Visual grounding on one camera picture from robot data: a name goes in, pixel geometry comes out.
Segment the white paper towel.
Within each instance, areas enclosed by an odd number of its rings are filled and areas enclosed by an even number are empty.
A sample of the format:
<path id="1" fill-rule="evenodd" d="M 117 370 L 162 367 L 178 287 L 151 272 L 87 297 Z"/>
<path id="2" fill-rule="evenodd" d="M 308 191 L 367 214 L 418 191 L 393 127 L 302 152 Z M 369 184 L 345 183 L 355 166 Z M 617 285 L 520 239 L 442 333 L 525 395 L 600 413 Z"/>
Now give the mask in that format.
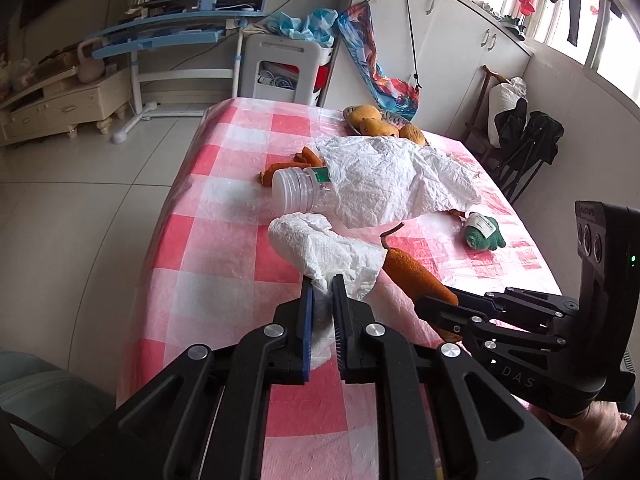
<path id="1" fill-rule="evenodd" d="M 268 237 L 273 250 L 314 288 L 310 367 L 315 370 L 333 356 L 333 279 L 341 274 L 347 296 L 363 299 L 378 279 L 386 249 L 338 234 L 322 214 L 285 214 L 270 222 Z"/>

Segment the white plastic bag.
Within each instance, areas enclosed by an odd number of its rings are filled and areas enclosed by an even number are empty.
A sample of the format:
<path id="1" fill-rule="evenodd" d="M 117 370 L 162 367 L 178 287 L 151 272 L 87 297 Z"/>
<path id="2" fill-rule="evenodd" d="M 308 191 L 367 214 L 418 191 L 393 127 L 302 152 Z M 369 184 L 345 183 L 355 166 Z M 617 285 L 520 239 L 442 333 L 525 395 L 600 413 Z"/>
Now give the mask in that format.
<path id="1" fill-rule="evenodd" d="M 468 170 L 429 146 L 394 136 L 327 136 L 314 149 L 329 170 L 332 214 L 349 229 L 480 203 Z"/>

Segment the clear plastic bottle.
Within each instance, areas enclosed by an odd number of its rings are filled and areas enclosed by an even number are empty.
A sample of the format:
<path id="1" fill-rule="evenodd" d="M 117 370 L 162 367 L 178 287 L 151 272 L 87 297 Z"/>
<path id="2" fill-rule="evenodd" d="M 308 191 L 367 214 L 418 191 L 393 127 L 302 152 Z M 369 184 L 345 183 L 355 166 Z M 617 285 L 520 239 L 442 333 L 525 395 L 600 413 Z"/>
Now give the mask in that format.
<path id="1" fill-rule="evenodd" d="M 290 167 L 277 170 L 272 177 L 274 210 L 281 214 L 334 214 L 340 204 L 329 168 Z"/>

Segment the small orange peel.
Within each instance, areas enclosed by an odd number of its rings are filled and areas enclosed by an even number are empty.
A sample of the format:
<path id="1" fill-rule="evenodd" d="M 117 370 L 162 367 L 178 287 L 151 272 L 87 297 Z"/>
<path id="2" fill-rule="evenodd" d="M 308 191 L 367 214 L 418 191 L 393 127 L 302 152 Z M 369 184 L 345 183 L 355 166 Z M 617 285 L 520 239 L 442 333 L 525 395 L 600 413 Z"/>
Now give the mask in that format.
<path id="1" fill-rule="evenodd" d="M 262 186 L 271 186 L 273 176 L 278 170 L 288 168 L 316 168 L 322 167 L 323 165 L 324 160 L 311 148 L 308 148 L 308 146 L 304 146 L 300 152 L 294 154 L 292 160 L 287 160 L 286 162 L 274 162 L 273 164 L 269 165 L 264 171 L 260 173 L 259 182 Z"/>

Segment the black folding chair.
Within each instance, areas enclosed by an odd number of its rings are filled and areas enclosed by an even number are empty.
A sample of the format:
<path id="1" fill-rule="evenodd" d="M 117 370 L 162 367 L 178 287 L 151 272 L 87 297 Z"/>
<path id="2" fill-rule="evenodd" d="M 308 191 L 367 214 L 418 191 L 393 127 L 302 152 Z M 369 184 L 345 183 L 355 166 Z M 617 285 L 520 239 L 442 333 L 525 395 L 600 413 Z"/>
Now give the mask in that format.
<path id="1" fill-rule="evenodd" d="M 495 118 L 500 142 L 498 166 L 492 175 L 504 197 L 513 204 L 543 164 L 551 166 L 559 153 L 564 127 L 550 115 L 527 110 L 519 98 L 512 110 Z"/>

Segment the white sack on chair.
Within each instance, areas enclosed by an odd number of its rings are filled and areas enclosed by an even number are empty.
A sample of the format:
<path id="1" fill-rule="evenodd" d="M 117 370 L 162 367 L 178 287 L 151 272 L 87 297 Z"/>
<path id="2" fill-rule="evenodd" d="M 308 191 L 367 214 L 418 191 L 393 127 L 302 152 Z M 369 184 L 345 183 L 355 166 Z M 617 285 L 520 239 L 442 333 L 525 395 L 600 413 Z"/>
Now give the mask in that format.
<path id="1" fill-rule="evenodd" d="M 488 140 L 493 148 L 500 148 L 497 117 L 503 112 L 515 110 L 519 99 L 526 99 L 527 86 L 522 77 L 513 77 L 497 84 L 489 91 L 488 98 Z"/>

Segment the yellow mango right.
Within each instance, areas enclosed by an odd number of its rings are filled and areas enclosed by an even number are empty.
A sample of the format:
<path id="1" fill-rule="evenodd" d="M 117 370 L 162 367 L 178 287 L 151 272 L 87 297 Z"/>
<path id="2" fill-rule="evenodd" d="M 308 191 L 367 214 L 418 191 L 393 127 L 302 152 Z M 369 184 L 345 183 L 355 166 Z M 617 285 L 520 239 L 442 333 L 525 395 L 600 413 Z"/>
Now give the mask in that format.
<path id="1" fill-rule="evenodd" d="M 411 142 L 418 144 L 420 146 L 428 145 L 428 142 L 425 139 L 425 136 L 422 130 L 416 127 L 415 125 L 413 125 L 411 122 L 408 122 L 408 124 L 403 125 L 399 129 L 399 136 L 403 139 L 410 140 Z"/>

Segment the yellow mango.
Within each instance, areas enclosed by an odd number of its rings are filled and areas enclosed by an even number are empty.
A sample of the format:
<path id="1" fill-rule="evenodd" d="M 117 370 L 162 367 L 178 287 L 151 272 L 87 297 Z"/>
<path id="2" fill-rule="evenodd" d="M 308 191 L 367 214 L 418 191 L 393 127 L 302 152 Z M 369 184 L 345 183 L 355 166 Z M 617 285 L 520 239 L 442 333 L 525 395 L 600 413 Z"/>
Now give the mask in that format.
<path id="1" fill-rule="evenodd" d="M 363 136 L 399 136 L 399 129 L 383 119 L 363 118 L 359 128 Z"/>
<path id="2" fill-rule="evenodd" d="M 360 124 L 363 119 L 380 120 L 382 118 L 381 112 L 370 104 L 348 106 L 344 108 L 343 116 L 346 122 L 356 130 L 360 130 Z"/>
<path id="3" fill-rule="evenodd" d="M 411 122 L 408 122 L 408 124 L 403 125 L 399 129 L 399 136 L 403 139 L 410 140 L 411 142 L 418 144 L 420 146 L 428 145 L 428 142 L 425 139 L 425 136 L 422 130 L 416 127 L 415 125 L 413 125 Z"/>

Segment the yellow mango middle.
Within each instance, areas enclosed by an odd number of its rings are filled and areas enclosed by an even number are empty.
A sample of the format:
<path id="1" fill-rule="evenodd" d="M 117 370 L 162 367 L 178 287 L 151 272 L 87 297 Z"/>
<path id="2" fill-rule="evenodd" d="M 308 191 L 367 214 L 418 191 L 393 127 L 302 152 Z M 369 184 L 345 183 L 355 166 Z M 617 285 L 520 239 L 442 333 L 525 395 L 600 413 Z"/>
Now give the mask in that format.
<path id="1" fill-rule="evenodd" d="M 399 129 L 383 119 L 363 118 L 359 128 L 363 136 L 399 136 Z"/>

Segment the yellow mango left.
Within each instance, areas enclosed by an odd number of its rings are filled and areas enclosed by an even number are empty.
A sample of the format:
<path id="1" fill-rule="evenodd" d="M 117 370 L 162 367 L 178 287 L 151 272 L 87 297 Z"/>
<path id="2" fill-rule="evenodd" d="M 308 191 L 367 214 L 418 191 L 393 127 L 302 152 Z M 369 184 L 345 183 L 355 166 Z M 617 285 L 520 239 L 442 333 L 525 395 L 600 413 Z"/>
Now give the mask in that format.
<path id="1" fill-rule="evenodd" d="M 356 130 L 360 130 L 360 124 L 363 119 L 380 120 L 382 118 L 381 112 L 370 104 L 348 106 L 344 108 L 343 116 L 346 122 Z"/>

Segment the white storage cart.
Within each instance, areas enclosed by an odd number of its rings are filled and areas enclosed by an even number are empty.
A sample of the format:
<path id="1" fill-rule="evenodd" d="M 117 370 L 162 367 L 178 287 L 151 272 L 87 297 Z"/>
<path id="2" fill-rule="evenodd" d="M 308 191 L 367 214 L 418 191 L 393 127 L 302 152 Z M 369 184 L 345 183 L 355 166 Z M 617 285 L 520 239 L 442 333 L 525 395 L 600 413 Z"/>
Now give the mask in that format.
<path id="1" fill-rule="evenodd" d="M 317 106 L 333 49 L 314 41 L 256 34 L 245 40 L 240 96 Z"/>

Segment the cream TV stand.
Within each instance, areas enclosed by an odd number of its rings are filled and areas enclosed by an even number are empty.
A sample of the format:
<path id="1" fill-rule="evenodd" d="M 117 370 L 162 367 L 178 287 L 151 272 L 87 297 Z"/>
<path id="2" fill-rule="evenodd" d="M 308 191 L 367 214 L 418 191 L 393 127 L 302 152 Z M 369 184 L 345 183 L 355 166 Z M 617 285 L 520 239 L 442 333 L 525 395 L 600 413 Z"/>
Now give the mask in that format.
<path id="1" fill-rule="evenodd" d="M 93 124 L 107 136 L 114 119 L 126 115 L 131 98 L 128 70 L 109 68 L 83 84 L 75 67 L 15 92 L 1 102 L 3 146 L 65 133 L 77 136 L 80 125 Z"/>

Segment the blue plastic bag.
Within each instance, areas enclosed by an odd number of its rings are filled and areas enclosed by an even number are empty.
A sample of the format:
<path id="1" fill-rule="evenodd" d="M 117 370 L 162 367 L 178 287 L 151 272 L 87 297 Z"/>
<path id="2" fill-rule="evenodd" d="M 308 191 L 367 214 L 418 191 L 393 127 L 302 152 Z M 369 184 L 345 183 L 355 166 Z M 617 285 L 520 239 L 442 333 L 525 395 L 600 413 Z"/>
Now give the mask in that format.
<path id="1" fill-rule="evenodd" d="M 278 11 L 265 18 L 262 26 L 272 34 L 292 40 L 311 41 L 331 49 L 336 39 L 337 10 L 317 9 L 304 18 L 294 18 Z"/>

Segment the blue children's desk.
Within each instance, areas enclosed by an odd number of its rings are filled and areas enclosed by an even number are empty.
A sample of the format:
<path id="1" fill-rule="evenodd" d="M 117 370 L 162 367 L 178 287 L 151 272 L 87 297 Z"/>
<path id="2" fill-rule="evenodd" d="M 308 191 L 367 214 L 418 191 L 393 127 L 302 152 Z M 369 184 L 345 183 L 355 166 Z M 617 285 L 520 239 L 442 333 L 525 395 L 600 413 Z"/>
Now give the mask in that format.
<path id="1" fill-rule="evenodd" d="M 239 95 L 244 32 L 267 15 L 267 0 L 167 0 L 181 3 L 180 13 L 137 18 L 115 25 L 89 36 L 89 42 L 98 47 L 92 57 L 98 61 L 115 56 L 126 56 L 130 73 L 132 112 L 134 116 L 121 129 L 111 134 L 111 142 L 122 144 L 130 130 L 142 122 L 165 117 L 200 117 L 196 110 L 165 112 L 155 101 L 145 102 L 142 86 L 150 82 L 170 80 L 228 80 L 231 95 Z M 229 68 L 187 68 L 185 62 L 170 70 L 142 72 L 140 54 L 169 48 L 192 46 L 216 47 L 224 40 L 235 41 L 233 61 Z"/>

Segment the white wall cabinet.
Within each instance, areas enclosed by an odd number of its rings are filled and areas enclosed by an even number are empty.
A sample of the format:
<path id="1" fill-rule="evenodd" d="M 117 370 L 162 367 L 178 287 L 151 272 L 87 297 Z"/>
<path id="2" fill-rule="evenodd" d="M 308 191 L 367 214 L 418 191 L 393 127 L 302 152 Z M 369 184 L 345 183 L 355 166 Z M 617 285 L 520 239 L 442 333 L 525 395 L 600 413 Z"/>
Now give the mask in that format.
<path id="1" fill-rule="evenodd" d="M 370 4 L 378 64 L 389 77 L 419 77 L 414 123 L 461 139 L 484 70 L 521 77 L 527 50 L 471 0 L 342 0 L 342 8 Z"/>

